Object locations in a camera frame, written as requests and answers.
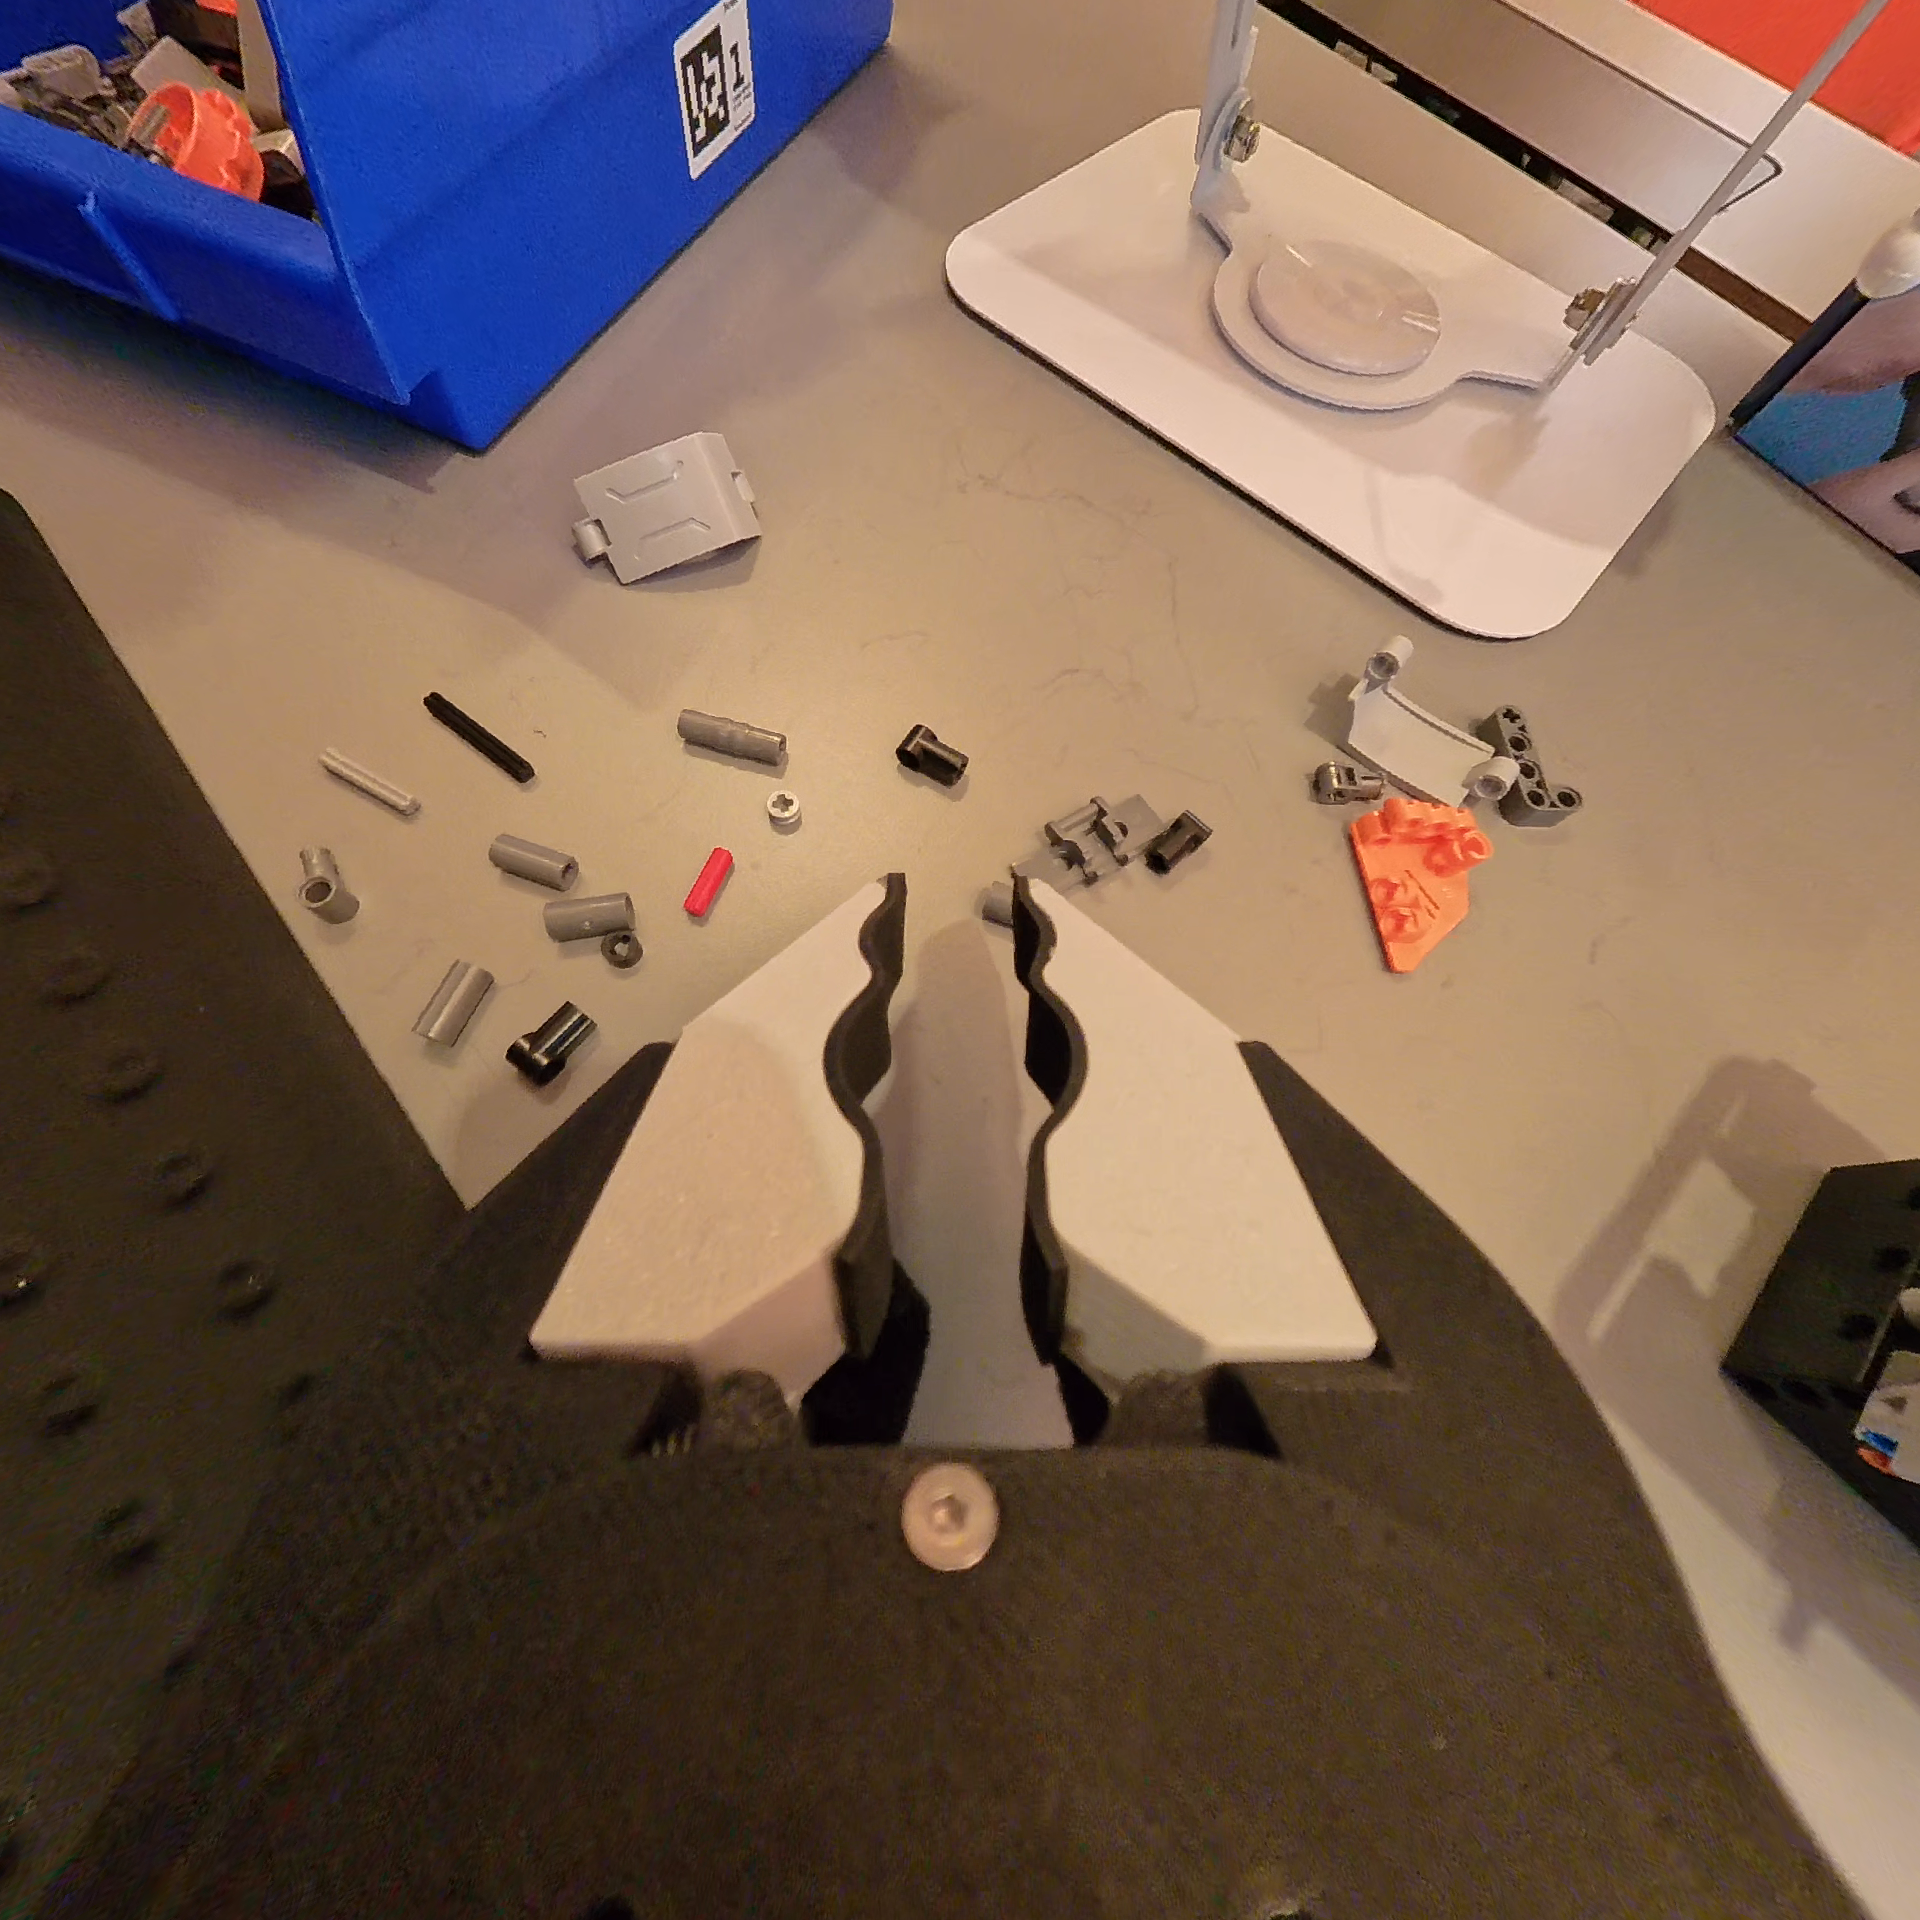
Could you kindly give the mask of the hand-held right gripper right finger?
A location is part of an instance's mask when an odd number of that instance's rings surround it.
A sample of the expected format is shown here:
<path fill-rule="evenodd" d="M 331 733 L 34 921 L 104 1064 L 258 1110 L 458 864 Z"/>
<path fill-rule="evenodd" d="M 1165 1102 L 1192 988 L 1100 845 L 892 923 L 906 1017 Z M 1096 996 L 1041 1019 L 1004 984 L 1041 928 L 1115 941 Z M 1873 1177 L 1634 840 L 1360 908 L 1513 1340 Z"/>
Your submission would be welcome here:
<path fill-rule="evenodd" d="M 1021 1298 L 1045 1363 L 1368 1360 L 1377 1325 L 1230 1027 L 1018 880 Z"/>

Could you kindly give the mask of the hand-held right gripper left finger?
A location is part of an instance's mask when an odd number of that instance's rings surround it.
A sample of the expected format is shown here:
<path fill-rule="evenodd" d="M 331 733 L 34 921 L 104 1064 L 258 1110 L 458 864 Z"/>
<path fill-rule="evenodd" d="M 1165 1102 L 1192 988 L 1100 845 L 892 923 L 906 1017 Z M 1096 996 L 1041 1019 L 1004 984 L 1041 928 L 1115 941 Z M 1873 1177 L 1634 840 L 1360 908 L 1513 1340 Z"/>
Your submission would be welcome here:
<path fill-rule="evenodd" d="M 541 1360 L 661 1360 L 802 1400 L 893 1296 L 869 1099 L 893 1061 L 906 878 L 859 888 L 689 1022 L 533 1324 Z"/>

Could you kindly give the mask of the black toy axle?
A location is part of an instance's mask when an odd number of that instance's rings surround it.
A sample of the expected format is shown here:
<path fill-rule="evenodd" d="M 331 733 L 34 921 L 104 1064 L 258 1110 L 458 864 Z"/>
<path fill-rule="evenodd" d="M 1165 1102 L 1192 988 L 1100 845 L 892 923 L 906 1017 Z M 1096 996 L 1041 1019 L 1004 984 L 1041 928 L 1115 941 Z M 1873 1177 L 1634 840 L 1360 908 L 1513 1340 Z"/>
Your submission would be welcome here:
<path fill-rule="evenodd" d="M 444 692 L 427 690 L 421 706 L 444 732 L 460 738 L 472 753 L 515 784 L 525 786 L 538 779 L 538 768 L 521 753 Z"/>

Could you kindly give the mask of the blue plastic bin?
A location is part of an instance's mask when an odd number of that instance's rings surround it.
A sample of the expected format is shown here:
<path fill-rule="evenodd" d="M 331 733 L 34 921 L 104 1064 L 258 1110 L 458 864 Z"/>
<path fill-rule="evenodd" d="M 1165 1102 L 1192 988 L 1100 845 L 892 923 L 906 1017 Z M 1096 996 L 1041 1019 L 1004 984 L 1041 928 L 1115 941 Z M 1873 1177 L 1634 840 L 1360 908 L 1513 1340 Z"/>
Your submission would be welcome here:
<path fill-rule="evenodd" d="M 260 12 L 316 222 L 4 108 L 4 258 L 468 449 L 893 26 L 886 2 Z"/>

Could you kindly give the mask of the pile of toy building parts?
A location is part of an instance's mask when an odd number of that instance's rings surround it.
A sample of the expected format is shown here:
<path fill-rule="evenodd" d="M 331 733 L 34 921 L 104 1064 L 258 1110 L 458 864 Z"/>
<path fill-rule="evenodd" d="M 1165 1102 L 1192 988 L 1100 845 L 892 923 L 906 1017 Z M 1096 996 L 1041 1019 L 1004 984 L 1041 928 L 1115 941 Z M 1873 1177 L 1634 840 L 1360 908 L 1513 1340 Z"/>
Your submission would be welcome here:
<path fill-rule="evenodd" d="M 4 65 L 2 106 L 179 178 L 320 220 L 264 5 L 112 5 L 112 26 L 112 53 L 46 38 Z"/>

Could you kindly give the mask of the orange toy wedge piece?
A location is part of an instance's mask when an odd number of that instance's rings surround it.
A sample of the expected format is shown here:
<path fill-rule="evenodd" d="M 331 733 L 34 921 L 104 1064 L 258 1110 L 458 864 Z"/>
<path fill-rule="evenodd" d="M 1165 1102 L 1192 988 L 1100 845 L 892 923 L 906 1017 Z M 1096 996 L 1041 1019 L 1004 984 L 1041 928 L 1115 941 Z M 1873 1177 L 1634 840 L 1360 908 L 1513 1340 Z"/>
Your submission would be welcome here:
<path fill-rule="evenodd" d="M 1393 798 L 1357 816 L 1352 850 L 1382 962 L 1408 974 L 1466 921 L 1493 842 L 1467 806 Z"/>

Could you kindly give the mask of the grey toy hinge assembly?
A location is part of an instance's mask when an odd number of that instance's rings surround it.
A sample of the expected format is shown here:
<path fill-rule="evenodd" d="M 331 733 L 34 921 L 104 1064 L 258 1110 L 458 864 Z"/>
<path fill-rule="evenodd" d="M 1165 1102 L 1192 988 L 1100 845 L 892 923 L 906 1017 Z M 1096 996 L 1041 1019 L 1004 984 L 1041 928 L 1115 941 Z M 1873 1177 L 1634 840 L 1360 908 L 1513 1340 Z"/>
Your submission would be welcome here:
<path fill-rule="evenodd" d="M 1072 883 L 1092 888 L 1145 853 L 1165 825 L 1142 796 L 1118 802 L 1090 798 L 1045 821 L 1045 850 L 1030 874 L 1060 888 Z"/>

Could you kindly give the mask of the grey arched panel with pins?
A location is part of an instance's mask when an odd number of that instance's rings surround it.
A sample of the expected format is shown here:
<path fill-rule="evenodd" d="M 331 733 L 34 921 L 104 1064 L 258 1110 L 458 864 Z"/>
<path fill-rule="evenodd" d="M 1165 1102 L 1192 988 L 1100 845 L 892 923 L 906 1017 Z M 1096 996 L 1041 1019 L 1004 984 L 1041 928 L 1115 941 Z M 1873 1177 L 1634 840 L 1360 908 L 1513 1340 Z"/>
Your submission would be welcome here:
<path fill-rule="evenodd" d="M 1352 756 L 1421 802 L 1502 801 L 1520 782 L 1517 760 L 1410 702 L 1401 690 L 1410 659 L 1406 635 L 1370 654 L 1352 688 Z"/>

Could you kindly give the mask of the dark grey angled toy beam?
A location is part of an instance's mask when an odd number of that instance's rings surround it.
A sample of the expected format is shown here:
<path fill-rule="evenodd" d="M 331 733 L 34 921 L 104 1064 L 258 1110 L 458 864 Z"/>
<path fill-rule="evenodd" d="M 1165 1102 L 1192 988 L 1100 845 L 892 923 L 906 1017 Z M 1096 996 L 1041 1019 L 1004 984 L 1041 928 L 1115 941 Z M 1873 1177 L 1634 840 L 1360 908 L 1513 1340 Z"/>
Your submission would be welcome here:
<path fill-rule="evenodd" d="M 1497 706 L 1477 722 L 1474 732 L 1488 746 L 1493 756 L 1513 763 L 1515 776 L 1497 801 L 1502 816 L 1510 825 L 1552 827 L 1565 822 L 1580 811 L 1581 796 L 1571 784 L 1552 777 L 1545 768 L 1523 709 L 1513 704 Z"/>

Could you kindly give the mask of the black perforated board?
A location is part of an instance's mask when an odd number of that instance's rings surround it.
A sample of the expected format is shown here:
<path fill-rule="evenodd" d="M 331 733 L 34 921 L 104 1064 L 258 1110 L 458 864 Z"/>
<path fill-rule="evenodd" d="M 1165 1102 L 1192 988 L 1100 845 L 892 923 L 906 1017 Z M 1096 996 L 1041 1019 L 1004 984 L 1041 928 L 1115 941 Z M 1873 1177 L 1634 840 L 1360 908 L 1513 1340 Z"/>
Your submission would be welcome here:
<path fill-rule="evenodd" d="M 461 1203 L 2 510 L 4 1915 L 192 1667 L 323 1379 Z"/>

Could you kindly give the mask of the black block with holes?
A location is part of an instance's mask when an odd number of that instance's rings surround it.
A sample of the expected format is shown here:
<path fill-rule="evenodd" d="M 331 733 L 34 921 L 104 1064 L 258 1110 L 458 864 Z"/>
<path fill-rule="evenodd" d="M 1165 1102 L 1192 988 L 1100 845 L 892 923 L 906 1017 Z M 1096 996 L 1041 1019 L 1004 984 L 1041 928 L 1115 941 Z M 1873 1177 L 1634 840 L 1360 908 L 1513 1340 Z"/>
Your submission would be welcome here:
<path fill-rule="evenodd" d="M 1917 1542 L 1917 1163 L 1830 1169 L 1721 1372 Z"/>

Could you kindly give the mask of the grey curved toy panel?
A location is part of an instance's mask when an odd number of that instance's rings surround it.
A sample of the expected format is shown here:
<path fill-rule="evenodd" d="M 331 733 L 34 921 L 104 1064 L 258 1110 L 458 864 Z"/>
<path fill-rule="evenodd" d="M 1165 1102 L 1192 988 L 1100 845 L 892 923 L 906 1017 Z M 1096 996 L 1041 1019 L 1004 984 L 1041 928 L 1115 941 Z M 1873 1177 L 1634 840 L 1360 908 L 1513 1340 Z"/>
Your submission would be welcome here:
<path fill-rule="evenodd" d="M 572 542 L 621 586 L 706 561 L 761 537 L 753 483 L 715 429 L 686 435 L 573 483 Z"/>

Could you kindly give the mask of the white metal stand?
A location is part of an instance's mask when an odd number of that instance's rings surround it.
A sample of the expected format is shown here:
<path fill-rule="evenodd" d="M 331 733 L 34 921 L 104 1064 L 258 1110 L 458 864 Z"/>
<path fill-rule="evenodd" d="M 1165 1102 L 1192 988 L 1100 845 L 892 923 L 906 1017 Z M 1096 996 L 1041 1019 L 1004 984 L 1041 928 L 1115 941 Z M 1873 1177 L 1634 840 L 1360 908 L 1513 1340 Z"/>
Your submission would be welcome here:
<path fill-rule="evenodd" d="M 1716 429 L 1642 313 L 1853 53 L 1861 5 L 1632 274 L 1573 296 L 1252 117 L 1258 6 L 1219 5 L 1202 108 L 953 238 L 978 320 L 1356 564 L 1488 640 L 1562 625 Z"/>

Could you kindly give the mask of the blue picture box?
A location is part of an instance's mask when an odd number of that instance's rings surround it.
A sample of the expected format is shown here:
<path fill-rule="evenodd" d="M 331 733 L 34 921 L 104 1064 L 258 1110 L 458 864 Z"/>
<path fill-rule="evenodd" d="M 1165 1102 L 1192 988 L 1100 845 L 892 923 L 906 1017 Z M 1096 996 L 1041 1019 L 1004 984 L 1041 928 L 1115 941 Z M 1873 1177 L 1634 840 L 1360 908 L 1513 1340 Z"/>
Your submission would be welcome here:
<path fill-rule="evenodd" d="M 1739 398 L 1731 433 L 1917 571 L 1917 290 L 1844 288 Z"/>

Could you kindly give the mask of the orange panel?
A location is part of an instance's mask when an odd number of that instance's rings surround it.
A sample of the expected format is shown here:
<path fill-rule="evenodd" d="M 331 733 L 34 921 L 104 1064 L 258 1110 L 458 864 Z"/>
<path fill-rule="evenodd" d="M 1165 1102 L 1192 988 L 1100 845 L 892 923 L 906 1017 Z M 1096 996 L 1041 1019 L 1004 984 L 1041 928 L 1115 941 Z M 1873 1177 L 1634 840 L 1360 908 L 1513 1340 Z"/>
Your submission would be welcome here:
<path fill-rule="evenodd" d="M 1800 82 L 1859 2 L 1642 2 L 1643 12 L 1766 81 Z M 1836 65 L 1816 106 L 1908 158 L 1917 155 L 1917 2 L 1889 2 Z"/>

